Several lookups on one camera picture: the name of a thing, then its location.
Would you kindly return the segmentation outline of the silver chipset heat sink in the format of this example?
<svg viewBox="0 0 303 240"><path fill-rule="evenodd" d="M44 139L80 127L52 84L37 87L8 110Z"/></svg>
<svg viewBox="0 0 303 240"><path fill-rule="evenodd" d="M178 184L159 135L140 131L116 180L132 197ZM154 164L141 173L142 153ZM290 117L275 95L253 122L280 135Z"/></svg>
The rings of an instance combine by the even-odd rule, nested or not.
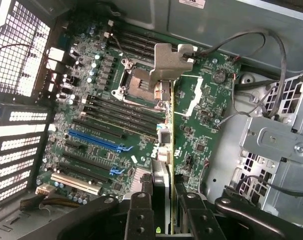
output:
<svg viewBox="0 0 303 240"><path fill-rule="evenodd" d="M145 192L153 194L153 174L146 169L138 167L133 175L130 192Z"/></svg>

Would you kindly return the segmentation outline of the black expansion slot blue latch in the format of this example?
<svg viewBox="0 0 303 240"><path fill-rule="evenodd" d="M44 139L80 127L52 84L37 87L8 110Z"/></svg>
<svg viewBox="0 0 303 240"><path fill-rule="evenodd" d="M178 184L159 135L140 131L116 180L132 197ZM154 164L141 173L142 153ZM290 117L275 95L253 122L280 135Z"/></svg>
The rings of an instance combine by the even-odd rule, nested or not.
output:
<svg viewBox="0 0 303 240"><path fill-rule="evenodd" d="M97 173L96 170L97 171L100 170L103 171L104 173L108 173L109 176L114 176L114 175L118 176L125 171L125 169L118 169L117 167L110 167L101 163L93 163L93 164L88 163L88 166L77 166L66 162L58 162L55 165L55 168L57 172L60 173L71 172L78 176L84 176L87 177L89 180L94 180L100 183L111 183L112 180L110 177Z"/></svg>

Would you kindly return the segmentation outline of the white expansion slot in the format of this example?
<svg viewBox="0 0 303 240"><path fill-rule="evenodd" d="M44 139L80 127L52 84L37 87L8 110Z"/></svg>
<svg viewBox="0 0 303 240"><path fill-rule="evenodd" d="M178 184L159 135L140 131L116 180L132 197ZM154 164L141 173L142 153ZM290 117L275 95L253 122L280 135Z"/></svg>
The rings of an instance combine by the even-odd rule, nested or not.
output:
<svg viewBox="0 0 303 240"><path fill-rule="evenodd" d="M92 185L83 180L74 178L72 176L56 173L56 172L51 174L50 179L95 196L98 196L102 189L101 186Z"/></svg>

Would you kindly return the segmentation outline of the black RAM slot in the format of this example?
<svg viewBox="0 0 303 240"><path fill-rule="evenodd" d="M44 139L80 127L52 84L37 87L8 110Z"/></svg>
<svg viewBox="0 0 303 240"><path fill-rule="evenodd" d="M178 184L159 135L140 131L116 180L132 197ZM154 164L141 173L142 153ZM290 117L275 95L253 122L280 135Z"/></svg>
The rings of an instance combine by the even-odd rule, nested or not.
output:
<svg viewBox="0 0 303 240"><path fill-rule="evenodd" d="M90 101L85 104L83 110L86 113L93 114L97 117L127 122L143 128L153 129L156 124L165 122L165 118L163 116L115 104L109 101Z"/></svg>
<svg viewBox="0 0 303 240"><path fill-rule="evenodd" d="M133 133L133 134L145 136L146 138L150 138L150 139L154 139L154 140L158 139L158 136L157 136L156 133L155 134L151 134L151 133L149 133L147 131L137 130L137 129L130 128L130 127L122 125L122 124L114 124L112 122L104 121L104 120L101 120L101 119L98 119L98 118L95 118L95 117L92 117L92 116L86 115L86 114L81 114L80 117L82 119L93 120L93 121L95 121L97 123L105 124L105 125L108 125L108 126L113 126L115 128L122 129L124 131L128 131L128 132Z"/></svg>
<svg viewBox="0 0 303 240"><path fill-rule="evenodd" d="M165 121L165 115L163 113L153 112L150 109L146 109L138 105L104 99L98 96L88 95L86 98L86 104L90 105L91 108L98 107L100 109L107 109L112 113L135 116L136 118L144 121Z"/></svg>
<svg viewBox="0 0 303 240"><path fill-rule="evenodd" d="M135 116L123 115L121 113L113 113L107 109L101 108L91 108L89 106L85 106L82 110L83 115L88 115L106 122L114 123L114 124L122 124L124 126L133 128L135 130L146 131L151 134L156 134L156 122L146 121L139 119Z"/></svg>

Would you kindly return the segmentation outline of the white power connector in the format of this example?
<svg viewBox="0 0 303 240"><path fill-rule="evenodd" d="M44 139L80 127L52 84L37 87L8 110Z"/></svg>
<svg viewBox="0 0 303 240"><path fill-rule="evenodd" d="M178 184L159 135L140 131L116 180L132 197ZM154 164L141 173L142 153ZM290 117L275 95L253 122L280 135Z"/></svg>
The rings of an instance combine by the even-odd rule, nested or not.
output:
<svg viewBox="0 0 303 240"><path fill-rule="evenodd" d="M39 185L36 190L35 190L35 194L36 195L43 195L45 197L49 197L52 194L54 194L56 192L56 187L47 183L43 183L41 185Z"/></svg>

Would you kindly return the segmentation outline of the perforated metal drive cage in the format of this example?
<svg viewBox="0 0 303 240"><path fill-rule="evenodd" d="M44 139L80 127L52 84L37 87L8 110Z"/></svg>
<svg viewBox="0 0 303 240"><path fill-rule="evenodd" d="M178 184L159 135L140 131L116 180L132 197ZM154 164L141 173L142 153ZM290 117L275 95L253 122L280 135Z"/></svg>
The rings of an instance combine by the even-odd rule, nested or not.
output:
<svg viewBox="0 0 303 240"><path fill-rule="evenodd" d="M246 121L240 147L245 155L232 180L242 181L239 193L262 210L303 225L303 197L271 188L303 192L303 74L285 81L274 119Z"/></svg>

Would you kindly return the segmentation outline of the green motherboard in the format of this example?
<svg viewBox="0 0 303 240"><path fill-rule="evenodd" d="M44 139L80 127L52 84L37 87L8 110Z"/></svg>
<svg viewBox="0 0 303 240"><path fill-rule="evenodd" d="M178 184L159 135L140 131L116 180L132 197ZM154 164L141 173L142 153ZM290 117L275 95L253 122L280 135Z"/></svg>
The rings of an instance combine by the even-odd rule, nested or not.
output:
<svg viewBox="0 0 303 240"><path fill-rule="evenodd" d="M55 117L37 177L37 187L42 184L56 187L51 196L41 195L44 204L84 205L106 194L120 199L130 192L137 168L148 170L152 174L160 171L157 161L159 137L152 139L81 118L87 96L119 101L112 96L111 91L122 75L122 59L151 63L152 70L156 44L171 44L172 50L177 51L182 42L111 20L74 22L68 27L65 37L69 40L65 48L75 59L75 64L67 68L61 87L55 92ZM231 88L240 65L232 63L227 55L217 52L211 53L208 58L191 57L189 61L193 64L193 69L181 74L174 82L174 174L182 174L186 188L196 191L219 139L219 123L231 101ZM226 80L222 84L213 81L213 73L220 69L226 72ZM76 125L72 119L102 125L122 133L124 139ZM70 136L69 129L133 148L118 153ZM99 163L125 171L121 175L109 176L107 172L96 170L112 180L111 183L101 183L72 172L57 172L57 163L82 167ZM52 173L68 175L90 185L100 186L101 191L94 195L53 181Z"/></svg>

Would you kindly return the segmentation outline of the CPU socket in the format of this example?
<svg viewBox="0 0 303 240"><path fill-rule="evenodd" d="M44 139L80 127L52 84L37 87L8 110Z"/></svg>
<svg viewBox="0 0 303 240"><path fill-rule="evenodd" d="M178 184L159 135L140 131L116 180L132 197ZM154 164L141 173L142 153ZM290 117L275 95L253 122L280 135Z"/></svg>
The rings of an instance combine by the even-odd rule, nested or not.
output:
<svg viewBox="0 0 303 240"><path fill-rule="evenodd" d="M120 61L120 79L115 84L115 89L111 95L117 100L135 106L145 107L153 112L163 112L165 104L159 98L155 98L154 91L149 88L149 84L140 79L133 78L136 68L151 71L152 64L139 59L126 59Z"/></svg>

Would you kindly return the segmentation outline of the perforated slot cover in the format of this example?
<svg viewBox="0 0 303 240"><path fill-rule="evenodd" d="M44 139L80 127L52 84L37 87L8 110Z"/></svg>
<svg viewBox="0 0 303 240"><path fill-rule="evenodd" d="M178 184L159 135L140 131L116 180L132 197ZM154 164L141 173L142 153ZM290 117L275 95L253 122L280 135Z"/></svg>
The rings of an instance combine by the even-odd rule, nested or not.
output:
<svg viewBox="0 0 303 240"><path fill-rule="evenodd" d="M7 153L0 155L0 165L11 163L13 161L17 161L26 157L33 156L37 153L38 148L33 147L17 152Z"/></svg>
<svg viewBox="0 0 303 240"><path fill-rule="evenodd" d="M0 140L0 152L38 144L41 136L25 137L12 140Z"/></svg>
<svg viewBox="0 0 303 240"><path fill-rule="evenodd" d="M33 163L34 163L34 159L29 159L29 160L26 160L24 162L14 164L12 166L1 168L0 169L0 178L4 177L4 176L7 176L7 175L10 175L12 173L15 173L17 171L23 170L25 168L28 168L28 167L32 166Z"/></svg>
<svg viewBox="0 0 303 240"><path fill-rule="evenodd" d="M27 170L27 171L24 171L22 173L15 175L15 176L11 176L8 179L4 179L4 180L0 181L0 190L6 188L8 186L11 186L21 180L28 178L30 176L30 173L31 173L31 170Z"/></svg>

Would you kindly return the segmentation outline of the coin cell battery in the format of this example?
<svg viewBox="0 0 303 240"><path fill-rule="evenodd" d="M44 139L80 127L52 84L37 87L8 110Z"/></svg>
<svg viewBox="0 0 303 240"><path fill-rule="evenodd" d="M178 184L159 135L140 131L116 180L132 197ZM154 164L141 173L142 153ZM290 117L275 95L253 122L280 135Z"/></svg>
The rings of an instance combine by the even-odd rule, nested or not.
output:
<svg viewBox="0 0 303 240"><path fill-rule="evenodd" d="M215 83L217 84L222 84L225 82L226 80L226 72L223 69L218 69L216 70L213 75L212 75L212 79Z"/></svg>

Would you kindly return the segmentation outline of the open PC case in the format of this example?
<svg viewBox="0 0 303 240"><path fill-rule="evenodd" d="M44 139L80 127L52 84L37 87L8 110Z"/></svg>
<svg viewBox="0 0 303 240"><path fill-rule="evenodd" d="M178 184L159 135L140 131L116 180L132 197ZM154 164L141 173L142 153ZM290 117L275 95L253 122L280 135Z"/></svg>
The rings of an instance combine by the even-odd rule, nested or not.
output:
<svg viewBox="0 0 303 240"><path fill-rule="evenodd" d="M246 154L240 142L248 119L274 119L283 99L286 80L303 74L303 0L0 0L0 28L15 1L50 27L50 33L31 96L0 92L0 140L41 136L40 142L0 152L0 155L37 148L35 155L0 165L0 169L34 159L33 165L0 181L29 171L28 178L0 190L0 240L48 240L48 224L86 204L44 204L36 195L37 178L55 118L55 93L75 58L66 46L68 27L75 22L112 21L178 39L192 45L183 58L206 59L212 53L240 66L231 87L231 100L219 123L219 138L197 190L211 204L229 192L240 194L242 181L233 183ZM179 223L182 213L175 194L174 234L166 234L165 186L154 182L152 210L154 240L193 240ZM303 224L292 222L303 228Z"/></svg>

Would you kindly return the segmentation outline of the perforated case fan grille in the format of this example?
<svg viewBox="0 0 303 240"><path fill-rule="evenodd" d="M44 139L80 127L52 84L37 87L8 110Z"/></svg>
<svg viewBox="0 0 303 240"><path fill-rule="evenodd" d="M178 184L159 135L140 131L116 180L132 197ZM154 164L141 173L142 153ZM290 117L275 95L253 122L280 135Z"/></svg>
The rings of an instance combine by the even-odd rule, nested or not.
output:
<svg viewBox="0 0 303 240"><path fill-rule="evenodd" d="M0 27L0 93L31 96L50 30L23 4L14 2Z"/></svg>

